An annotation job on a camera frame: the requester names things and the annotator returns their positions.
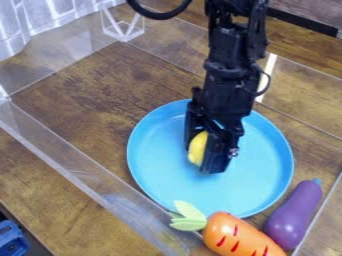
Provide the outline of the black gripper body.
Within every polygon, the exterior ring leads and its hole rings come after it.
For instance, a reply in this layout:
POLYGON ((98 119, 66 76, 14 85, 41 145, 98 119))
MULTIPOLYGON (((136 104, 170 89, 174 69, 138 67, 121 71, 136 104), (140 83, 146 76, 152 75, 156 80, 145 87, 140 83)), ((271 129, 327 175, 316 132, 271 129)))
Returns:
POLYGON ((206 71, 202 87, 192 88, 193 104, 205 116, 205 131, 228 130, 241 126, 241 119, 249 115, 253 100, 265 91, 257 90, 261 76, 271 80, 256 63, 241 69, 216 69, 204 65, 206 71))

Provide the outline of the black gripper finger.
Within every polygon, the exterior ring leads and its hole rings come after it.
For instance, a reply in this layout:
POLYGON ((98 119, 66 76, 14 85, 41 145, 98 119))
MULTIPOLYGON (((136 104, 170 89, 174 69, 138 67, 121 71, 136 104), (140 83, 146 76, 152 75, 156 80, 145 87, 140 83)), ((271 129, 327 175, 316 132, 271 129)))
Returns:
POLYGON ((184 146, 189 148, 193 137, 205 130, 205 116, 193 104, 186 105, 184 121, 184 146))
POLYGON ((201 173, 217 174, 225 171, 231 159, 237 155, 237 142, 243 134, 244 129, 240 125, 228 130, 206 131, 204 155, 198 168, 201 173))

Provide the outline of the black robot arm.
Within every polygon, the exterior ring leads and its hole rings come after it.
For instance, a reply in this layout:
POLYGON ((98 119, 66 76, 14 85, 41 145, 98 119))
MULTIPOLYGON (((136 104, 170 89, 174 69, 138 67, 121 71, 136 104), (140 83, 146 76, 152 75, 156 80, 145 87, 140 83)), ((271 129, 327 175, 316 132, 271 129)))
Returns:
POLYGON ((206 132, 198 170, 206 174, 225 171, 237 155, 244 134, 241 119, 249 115, 257 88, 265 76, 256 61, 268 45, 265 15, 268 0, 205 0, 208 17, 208 57, 204 85, 192 89, 186 104, 184 142, 206 132))

